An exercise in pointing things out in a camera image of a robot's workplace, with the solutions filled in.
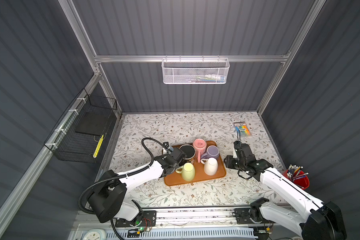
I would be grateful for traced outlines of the black mug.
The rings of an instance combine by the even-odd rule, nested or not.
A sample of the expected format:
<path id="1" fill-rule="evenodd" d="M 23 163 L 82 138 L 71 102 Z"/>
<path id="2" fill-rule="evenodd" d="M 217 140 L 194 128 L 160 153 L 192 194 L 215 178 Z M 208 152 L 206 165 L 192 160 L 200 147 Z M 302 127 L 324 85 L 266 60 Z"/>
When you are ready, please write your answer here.
<path id="1" fill-rule="evenodd" d="M 185 153 L 185 160 L 187 162 L 194 161 L 196 150 L 195 148 L 190 144 L 184 144 L 180 147 L 180 150 Z"/>

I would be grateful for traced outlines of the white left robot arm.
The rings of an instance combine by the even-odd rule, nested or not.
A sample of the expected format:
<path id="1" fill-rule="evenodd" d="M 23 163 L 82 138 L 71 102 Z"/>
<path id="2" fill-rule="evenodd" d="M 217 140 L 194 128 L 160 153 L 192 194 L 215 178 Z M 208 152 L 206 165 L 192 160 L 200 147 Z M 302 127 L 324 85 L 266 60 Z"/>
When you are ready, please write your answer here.
<path id="1" fill-rule="evenodd" d="M 126 199 L 126 196 L 144 183 L 172 174 L 180 167 L 185 156 L 183 151 L 174 148 L 169 154 L 154 157 L 152 164 L 125 173 L 105 172 L 99 183 L 89 189 L 87 197 L 99 222 L 106 223 L 117 218 L 138 225 L 144 211 L 136 201 Z"/>

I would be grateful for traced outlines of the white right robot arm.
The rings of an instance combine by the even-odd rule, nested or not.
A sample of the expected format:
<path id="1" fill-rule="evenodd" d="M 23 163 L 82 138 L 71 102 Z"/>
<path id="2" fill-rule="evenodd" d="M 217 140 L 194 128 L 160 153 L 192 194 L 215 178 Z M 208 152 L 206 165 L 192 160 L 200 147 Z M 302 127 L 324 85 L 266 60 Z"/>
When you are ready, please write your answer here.
<path id="1" fill-rule="evenodd" d="M 336 204 L 324 203 L 289 181 L 268 161 L 257 160 L 249 145 L 235 141 L 234 154 L 226 156 L 224 164 L 246 173 L 246 180 L 254 178 L 272 189 L 295 209 L 289 211 L 261 197 L 251 203 L 247 214 L 253 223 L 272 221 L 304 240 L 347 239 L 343 215 Z"/>

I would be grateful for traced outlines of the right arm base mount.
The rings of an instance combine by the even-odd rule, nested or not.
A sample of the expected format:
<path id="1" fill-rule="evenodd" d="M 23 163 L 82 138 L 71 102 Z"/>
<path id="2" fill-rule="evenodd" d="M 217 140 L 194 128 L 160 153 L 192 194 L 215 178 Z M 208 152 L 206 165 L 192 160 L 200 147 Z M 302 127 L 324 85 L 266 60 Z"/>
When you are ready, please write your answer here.
<path id="1" fill-rule="evenodd" d="M 254 208 L 235 208 L 232 216 L 236 219 L 238 224 L 271 224 L 272 221 L 266 220 L 259 210 Z"/>

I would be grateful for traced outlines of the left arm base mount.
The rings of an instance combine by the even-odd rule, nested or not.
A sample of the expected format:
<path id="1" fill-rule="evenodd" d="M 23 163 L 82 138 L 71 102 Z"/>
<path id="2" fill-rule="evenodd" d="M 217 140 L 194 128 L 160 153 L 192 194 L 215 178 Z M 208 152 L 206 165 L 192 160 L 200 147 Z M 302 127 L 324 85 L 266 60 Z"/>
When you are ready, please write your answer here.
<path id="1" fill-rule="evenodd" d="M 154 227 L 156 225 L 157 211 L 143 211 L 138 214 L 132 221 L 127 221 L 121 218 L 114 218 L 115 226 L 117 228 L 129 227 Z"/>

